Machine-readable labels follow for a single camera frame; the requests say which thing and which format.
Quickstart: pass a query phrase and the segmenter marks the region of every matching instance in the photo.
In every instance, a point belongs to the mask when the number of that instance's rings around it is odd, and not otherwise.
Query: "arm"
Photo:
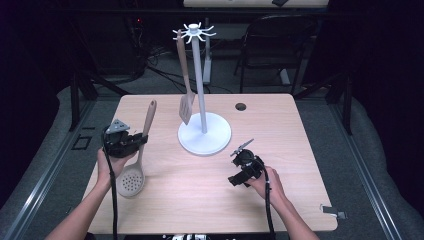
[[[134,155],[122,159],[110,158],[116,177],[122,172],[125,163]],[[97,182],[91,192],[46,239],[84,239],[103,198],[110,188],[110,171],[102,149],[97,151],[97,170]]]
[[[290,238],[293,240],[318,239],[318,236],[309,228],[305,221],[303,221],[293,204],[287,199],[277,171],[271,167],[266,167],[266,171],[268,172],[271,186],[271,205],[283,220]],[[262,174],[258,179],[249,179],[246,183],[250,184],[256,192],[265,199],[264,175],[265,174]]]

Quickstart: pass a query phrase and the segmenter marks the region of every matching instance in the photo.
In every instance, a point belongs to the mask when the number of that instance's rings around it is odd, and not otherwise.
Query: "wooden handle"
[[[178,50],[178,56],[180,57],[181,70],[183,71],[183,76],[188,77],[187,58],[185,55],[184,41],[181,38],[181,30],[178,30],[178,33],[177,33],[177,50]]]
[[[144,122],[143,137],[149,134],[150,126],[152,126],[153,118],[155,117],[156,106],[156,100],[152,100],[150,102],[149,109],[147,110],[146,121]]]

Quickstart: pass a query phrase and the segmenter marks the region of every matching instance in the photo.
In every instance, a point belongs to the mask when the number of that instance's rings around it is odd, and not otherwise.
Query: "spatula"
[[[187,93],[181,97],[179,114],[183,122],[187,125],[190,122],[190,117],[192,113],[192,105],[194,102],[195,94],[191,91],[191,88],[190,88],[190,81],[188,78],[188,69],[187,69],[187,58],[185,55],[184,41],[181,38],[181,30],[178,30],[178,33],[177,33],[177,50],[178,50],[178,56],[180,57],[180,64],[181,64],[181,70],[183,72],[184,84],[187,89]]]

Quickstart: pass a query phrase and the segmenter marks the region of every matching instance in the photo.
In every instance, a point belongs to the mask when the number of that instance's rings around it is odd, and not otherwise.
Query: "wooden table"
[[[225,118],[232,138],[221,152],[199,157],[180,145],[177,131],[181,95],[124,96],[114,118],[130,125],[131,134],[143,129],[148,104],[156,99],[156,116],[143,154],[146,182],[133,198],[118,194],[118,232],[121,234],[254,233],[269,232],[265,202],[253,188],[234,187],[228,177],[240,172],[230,154],[246,148],[280,174],[287,197],[314,231],[336,229],[334,217],[320,211],[331,206],[298,110],[288,94],[205,95],[206,111]],[[244,111],[236,109],[244,103]],[[197,113],[197,97],[193,113]],[[85,195],[97,178],[97,166]],[[112,233],[109,192],[90,226],[90,232]],[[272,209],[274,228],[285,231]]]
[[[325,8],[328,0],[289,0],[285,8]],[[269,8],[275,7],[272,0],[184,0],[184,7],[208,8]]]

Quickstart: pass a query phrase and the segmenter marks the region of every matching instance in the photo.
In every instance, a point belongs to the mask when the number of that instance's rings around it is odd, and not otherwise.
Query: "wooden spatula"
[[[152,126],[153,118],[156,113],[156,100],[152,100],[147,110],[146,121],[144,122],[143,134],[145,137],[149,134],[150,126]],[[132,197],[141,191],[144,185],[145,176],[141,166],[141,158],[143,156],[144,144],[138,150],[137,161],[131,165],[125,166],[122,173],[116,179],[116,189],[119,194],[124,197]]]
[[[192,105],[194,102],[195,94],[191,91],[190,82],[188,78],[188,69],[187,69],[187,58],[185,55],[185,46],[184,41],[181,38],[181,30],[178,30],[177,33],[177,50],[178,56],[180,57],[181,70],[183,72],[184,84],[187,89],[187,93],[181,97],[180,101],[180,117],[183,122],[187,125],[190,122],[190,117],[192,113]]]

